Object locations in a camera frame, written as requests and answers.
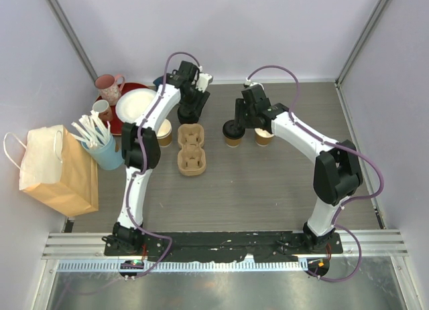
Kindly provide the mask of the black coffee lid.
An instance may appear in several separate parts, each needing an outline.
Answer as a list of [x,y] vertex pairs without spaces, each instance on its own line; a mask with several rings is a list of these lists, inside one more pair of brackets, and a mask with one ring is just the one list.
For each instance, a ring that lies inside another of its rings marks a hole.
[[223,125],[223,135],[232,140],[241,139],[245,129],[236,125],[234,120],[229,120]]
[[187,107],[184,104],[178,107],[177,115],[181,125],[198,123],[200,118],[197,110]]

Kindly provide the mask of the brown paper cup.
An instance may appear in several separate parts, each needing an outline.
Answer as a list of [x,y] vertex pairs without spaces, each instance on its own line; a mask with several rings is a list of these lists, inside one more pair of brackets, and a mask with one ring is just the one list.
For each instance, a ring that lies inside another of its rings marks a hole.
[[275,135],[263,129],[256,128],[254,129],[254,131],[255,131],[255,142],[261,147],[268,146],[272,142],[273,138],[275,137]]
[[241,144],[242,138],[236,138],[236,139],[232,139],[232,138],[228,138],[226,136],[224,136],[225,139],[225,143],[227,146],[234,148],[234,147],[238,147]]

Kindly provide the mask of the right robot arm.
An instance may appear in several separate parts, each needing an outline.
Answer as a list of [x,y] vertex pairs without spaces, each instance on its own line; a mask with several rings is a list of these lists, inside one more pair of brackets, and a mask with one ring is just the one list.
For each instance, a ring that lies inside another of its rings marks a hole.
[[358,157],[351,152],[356,147],[348,140],[339,143],[324,137],[290,114],[288,107],[272,104],[261,84],[252,83],[241,94],[235,100],[235,118],[223,125],[223,134],[229,142],[239,141],[247,129],[259,128],[287,141],[314,164],[317,200],[304,224],[302,243],[308,252],[320,252],[334,229],[332,221],[340,204],[363,183]]

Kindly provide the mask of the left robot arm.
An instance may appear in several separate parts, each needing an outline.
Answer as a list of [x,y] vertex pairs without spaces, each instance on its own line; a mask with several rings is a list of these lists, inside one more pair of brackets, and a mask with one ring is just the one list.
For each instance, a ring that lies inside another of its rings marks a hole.
[[129,256],[143,246],[140,227],[143,225],[143,204],[161,149],[157,132],[175,106],[182,123],[198,122],[213,81],[200,66],[183,61],[177,70],[164,73],[154,99],[132,123],[124,123],[121,150],[126,166],[126,184],[119,217],[113,226],[113,237],[120,238],[119,247]]

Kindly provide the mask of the stacked brown paper cups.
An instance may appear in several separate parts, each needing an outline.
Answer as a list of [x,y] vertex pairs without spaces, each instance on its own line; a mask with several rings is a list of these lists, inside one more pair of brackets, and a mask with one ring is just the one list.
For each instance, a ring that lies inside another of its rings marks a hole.
[[165,119],[157,131],[157,140],[160,147],[167,147],[172,142],[172,124]]

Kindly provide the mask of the brown pulp cup carrier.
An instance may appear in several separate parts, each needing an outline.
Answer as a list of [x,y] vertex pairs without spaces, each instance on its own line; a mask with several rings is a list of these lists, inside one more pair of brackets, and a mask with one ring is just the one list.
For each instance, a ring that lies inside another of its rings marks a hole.
[[187,177],[201,175],[206,170],[204,129],[200,124],[183,124],[178,128],[179,172]]

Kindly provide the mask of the white paper plate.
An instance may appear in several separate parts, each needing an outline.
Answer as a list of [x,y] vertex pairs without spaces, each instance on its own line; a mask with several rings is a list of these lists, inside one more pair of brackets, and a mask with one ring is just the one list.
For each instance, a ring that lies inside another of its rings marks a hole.
[[133,123],[139,118],[156,97],[156,92],[149,88],[138,88],[126,92],[117,102],[115,112],[123,123]]

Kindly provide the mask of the red round tray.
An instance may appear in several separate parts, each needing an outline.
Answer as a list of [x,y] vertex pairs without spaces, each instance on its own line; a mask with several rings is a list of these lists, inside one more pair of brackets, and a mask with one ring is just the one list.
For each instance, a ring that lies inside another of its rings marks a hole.
[[[144,85],[142,85],[142,84],[138,84],[138,83],[134,83],[134,82],[126,82],[125,83],[125,86],[123,87],[123,90],[122,90],[122,96],[126,93],[126,92],[129,92],[129,91],[131,91],[131,90],[135,90],[135,89],[138,89],[138,88],[149,88],[149,87],[147,87],[147,86],[144,86]],[[117,117],[117,115],[116,115],[116,112],[115,112],[115,106],[111,106],[111,109],[112,109],[112,112],[113,112],[113,120],[112,121],[110,121],[110,130],[111,130],[111,133],[113,134],[113,135],[116,135],[116,136],[120,136],[121,135],[121,130],[122,130],[122,126],[123,126],[123,122],[121,122],[119,119],[118,119],[118,117]]]

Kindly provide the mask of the tall pink floral mug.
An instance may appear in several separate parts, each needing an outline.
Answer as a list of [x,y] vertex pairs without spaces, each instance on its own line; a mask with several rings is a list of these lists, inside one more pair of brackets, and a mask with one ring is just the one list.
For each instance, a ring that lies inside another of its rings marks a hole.
[[103,74],[95,80],[95,87],[98,89],[100,97],[111,106],[115,106],[121,98],[124,86],[125,77],[121,74],[116,76]]

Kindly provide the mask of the small pink floral mug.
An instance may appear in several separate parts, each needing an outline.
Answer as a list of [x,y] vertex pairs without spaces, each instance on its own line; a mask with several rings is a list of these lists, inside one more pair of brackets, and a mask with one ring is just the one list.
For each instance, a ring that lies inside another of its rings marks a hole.
[[97,100],[93,104],[93,111],[97,112],[99,115],[99,118],[102,121],[112,121],[113,120],[113,112],[111,109],[110,104],[106,100]]

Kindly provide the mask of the light blue holder cup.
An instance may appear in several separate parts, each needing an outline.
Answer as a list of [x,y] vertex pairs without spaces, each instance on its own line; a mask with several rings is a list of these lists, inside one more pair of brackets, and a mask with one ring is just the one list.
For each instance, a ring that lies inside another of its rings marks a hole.
[[85,142],[80,143],[87,153],[98,163],[101,169],[111,171],[124,164],[124,159],[120,148],[113,135],[110,135],[109,141],[103,147],[89,149]]

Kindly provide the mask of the brown paper bag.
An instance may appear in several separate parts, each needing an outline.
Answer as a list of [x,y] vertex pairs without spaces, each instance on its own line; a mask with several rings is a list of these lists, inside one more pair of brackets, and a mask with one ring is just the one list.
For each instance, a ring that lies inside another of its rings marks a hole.
[[[7,150],[9,136],[24,149],[19,163]],[[19,190],[33,199],[68,218],[99,210],[97,162],[65,126],[32,129],[25,143],[8,132],[3,151],[19,169]]]

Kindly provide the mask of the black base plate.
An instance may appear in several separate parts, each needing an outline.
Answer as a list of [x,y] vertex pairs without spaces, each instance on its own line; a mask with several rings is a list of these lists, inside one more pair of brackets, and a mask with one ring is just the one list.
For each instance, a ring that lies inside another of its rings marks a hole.
[[342,254],[339,234],[332,233],[325,242],[310,245],[302,232],[257,231],[257,232],[165,232],[172,238],[149,235],[110,234],[103,236],[106,256],[146,256],[156,261],[167,251],[164,262],[242,262],[250,254],[255,262],[279,262],[297,260],[299,255]]

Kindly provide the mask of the aluminium rail frame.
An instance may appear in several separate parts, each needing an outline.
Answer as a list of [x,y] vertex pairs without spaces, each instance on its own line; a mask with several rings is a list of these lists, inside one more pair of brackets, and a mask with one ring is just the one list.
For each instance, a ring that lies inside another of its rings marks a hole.
[[58,272],[154,273],[307,271],[336,258],[406,256],[397,230],[338,230],[322,248],[308,250],[298,232],[171,232],[173,245],[144,238],[135,252],[121,252],[105,233],[48,236],[42,258]]

